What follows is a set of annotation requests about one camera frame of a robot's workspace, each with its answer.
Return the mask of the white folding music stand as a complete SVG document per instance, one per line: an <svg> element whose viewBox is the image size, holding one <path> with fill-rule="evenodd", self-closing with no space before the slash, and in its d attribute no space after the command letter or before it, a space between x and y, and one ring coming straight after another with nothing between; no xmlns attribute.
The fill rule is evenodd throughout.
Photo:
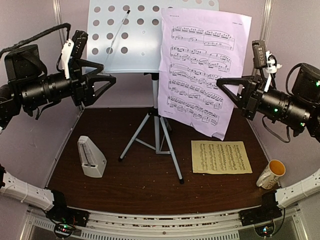
<svg viewBox="0 0 320 240"><path fill-rule="evenodd" d="M119 156L122 161L134 142L157 155L170 155L179 182L184 183L167 119L158 113L161 9L219 10L217 0L91 0L87 59L104 65L104 74L143 74L152 82L153 106Z"/></svg>

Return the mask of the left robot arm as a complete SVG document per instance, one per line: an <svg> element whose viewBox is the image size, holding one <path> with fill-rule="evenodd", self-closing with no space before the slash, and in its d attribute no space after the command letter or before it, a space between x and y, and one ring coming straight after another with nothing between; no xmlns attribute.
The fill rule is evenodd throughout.
<svg viewBox="0 0 320 240"><path fill-rule="evenodd" d="M60 29L69 32L71 25L59 24L0 51L7 74L7 84L0 88L2 131L21 111L30 117L36 112L35 118L39 119L44 110L68 97L77 107L91 106L116 83L116 77L101 74L103 64L82 59L88 40L82 30L66 37L57 60L57 73L48 74L34 41Z"/></svg>

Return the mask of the purple sheet music page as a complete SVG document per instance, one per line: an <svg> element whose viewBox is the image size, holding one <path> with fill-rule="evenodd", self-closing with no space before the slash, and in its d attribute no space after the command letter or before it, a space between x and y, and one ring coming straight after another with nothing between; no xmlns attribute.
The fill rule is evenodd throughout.
<svg viewBox="0 0 320 240"><path fill-rule="evenodd" d="M234 103L217 80L242 76L252 18L163 8L161 20L158 113L223 140Z"/></svg>

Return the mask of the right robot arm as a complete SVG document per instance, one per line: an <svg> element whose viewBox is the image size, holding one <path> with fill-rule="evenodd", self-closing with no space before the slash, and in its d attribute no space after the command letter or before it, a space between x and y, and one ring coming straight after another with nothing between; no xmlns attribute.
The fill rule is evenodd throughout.
<svg viewBox="0 0 320 240"><path fill-rule="evenodd" d="M293 130L296 137L305 129L316 140L320 139L320 70L308 63L299 63L291 92L274 88L265 90L266 82L260 76L220 78L217 86L241 109L241 114L252 120L261 113L272 122L279 121ZM256 210L259 220L268 220L277 209L284 209L320 191L320 172L280 188L262 197L263 205Z"/></svg>

